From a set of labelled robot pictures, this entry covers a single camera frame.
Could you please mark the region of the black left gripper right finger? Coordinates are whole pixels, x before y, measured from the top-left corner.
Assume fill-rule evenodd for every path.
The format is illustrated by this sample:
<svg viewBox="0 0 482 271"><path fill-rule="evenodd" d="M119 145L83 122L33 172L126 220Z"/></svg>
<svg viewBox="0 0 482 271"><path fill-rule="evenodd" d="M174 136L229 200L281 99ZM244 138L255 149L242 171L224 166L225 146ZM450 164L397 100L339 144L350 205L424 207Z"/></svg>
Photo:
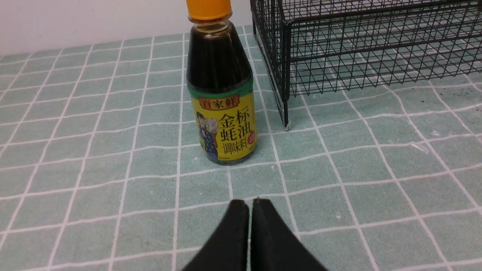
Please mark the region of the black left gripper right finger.
<svg viewBox="0 0 482 271"><path fill-rule="evenodd" d="M282 220L268 199L254 199L251 227L252 271L325 271Z"/></svg>

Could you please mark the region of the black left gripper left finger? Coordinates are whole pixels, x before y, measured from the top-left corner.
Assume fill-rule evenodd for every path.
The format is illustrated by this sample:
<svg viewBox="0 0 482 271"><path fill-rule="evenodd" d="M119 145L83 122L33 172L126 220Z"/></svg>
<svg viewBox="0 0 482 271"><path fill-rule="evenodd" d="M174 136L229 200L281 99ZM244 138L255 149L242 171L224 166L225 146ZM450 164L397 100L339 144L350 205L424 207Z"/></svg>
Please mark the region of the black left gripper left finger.
<svg viewBox="0 0 482 271"><path fill-rule="evenodd" d="M184 271L245 271L247 269L249 208L233 199L205 245Z"/></svg>

